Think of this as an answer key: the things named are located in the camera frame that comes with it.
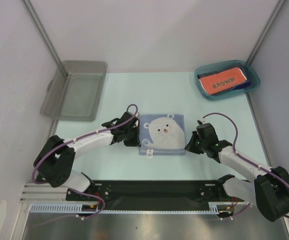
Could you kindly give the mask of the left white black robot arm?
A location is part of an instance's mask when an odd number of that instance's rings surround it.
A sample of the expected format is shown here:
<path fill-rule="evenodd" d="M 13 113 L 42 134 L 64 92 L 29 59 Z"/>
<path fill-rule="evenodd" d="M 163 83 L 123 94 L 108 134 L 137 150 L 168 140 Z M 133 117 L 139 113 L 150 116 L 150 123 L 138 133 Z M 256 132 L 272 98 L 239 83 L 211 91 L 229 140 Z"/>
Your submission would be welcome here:
<path fill-rule="evenodd" d="M 139 113 L 124 112 L 120 118 L 105 122 L 96 131 L 82 136 L 62 139 L 51 136 L 33 163 L 33 183 L 48 183 L 53 188 L 64 186 L 76 192 L 83 200 L 95 194 L 95 183 L 84 173 L 73 170 L 75 160 L 92 150 L 135 140 Z"/>

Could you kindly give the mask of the purple microfiber towel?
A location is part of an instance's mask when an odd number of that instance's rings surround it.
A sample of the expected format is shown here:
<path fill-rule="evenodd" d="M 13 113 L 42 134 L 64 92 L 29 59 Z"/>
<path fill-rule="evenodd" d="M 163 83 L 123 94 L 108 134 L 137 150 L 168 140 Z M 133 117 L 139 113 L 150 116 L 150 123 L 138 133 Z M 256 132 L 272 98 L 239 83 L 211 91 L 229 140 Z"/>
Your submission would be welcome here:
<path fill-rule="evenodd" d="M 235 86 L 235 87 L 233 88 L 233 90 L 236 91 L 236 90 L 246 89 L 246 88 L 248 88 L 251 84 L 252 84 L 252 83 L 251 83 L 249 80 L 246 80 L 244 83 Z"/>

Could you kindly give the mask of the light blue towel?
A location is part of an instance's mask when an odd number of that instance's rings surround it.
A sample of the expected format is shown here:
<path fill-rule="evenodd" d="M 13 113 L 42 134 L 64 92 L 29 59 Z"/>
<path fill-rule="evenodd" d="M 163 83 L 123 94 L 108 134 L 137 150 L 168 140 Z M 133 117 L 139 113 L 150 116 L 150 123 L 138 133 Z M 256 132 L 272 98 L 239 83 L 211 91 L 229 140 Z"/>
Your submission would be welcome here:
<path fill-rule="evenodd" d="M 139 155 L 186 155 L 185 120 L 181 114 L 144 114 L 139 120 Z"/>

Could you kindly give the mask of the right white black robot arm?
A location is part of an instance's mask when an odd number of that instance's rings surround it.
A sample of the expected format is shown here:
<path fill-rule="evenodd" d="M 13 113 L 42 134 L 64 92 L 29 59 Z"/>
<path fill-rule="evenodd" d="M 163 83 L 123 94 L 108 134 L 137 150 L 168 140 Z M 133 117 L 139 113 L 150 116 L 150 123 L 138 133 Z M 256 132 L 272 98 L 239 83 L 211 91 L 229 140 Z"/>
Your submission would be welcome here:
<path fill-rule="evenodd" d="M 210 123 L 203 123 L 192 132 L 185 150 L 194 154 L 206 154 L 240 175 L 243 180 L 226 175 L 214 194 L 220 201 L 237 197 L 252 205 L 269 221 L 274 222 L 289 215 L 289 173 L 279 166 L 272 168 L 238 152 L 235 145 L 220 140 Z"/>

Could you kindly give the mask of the orange towel with teal trim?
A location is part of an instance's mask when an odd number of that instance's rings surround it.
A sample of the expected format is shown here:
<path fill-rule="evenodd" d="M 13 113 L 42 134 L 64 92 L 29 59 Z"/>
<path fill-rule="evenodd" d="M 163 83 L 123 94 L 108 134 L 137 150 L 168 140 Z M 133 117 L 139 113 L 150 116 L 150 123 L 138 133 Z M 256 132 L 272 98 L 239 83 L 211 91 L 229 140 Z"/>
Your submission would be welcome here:
<path fill-rule="evenodd" d="M 198 75 L 198 80 L 209 95 L 231 90 L 248 81 L 240 67 L 232 67 L 217 73 L 203 73 Z"/>

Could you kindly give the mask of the dark blue-grey towel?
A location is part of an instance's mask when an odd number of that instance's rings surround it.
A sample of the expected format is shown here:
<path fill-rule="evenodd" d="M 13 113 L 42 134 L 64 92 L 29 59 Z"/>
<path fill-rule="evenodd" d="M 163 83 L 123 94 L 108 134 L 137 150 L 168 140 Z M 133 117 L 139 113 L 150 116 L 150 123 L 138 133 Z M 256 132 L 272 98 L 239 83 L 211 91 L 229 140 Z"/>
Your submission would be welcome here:
<path fill-rule="evenodd" d="M 229 73 L 219 72 L 214 74 L 199 75 L 198 80 L 203 90 L 208 95 L 216 95 L 232 89 L 236 85 L 236 79 Z"/>

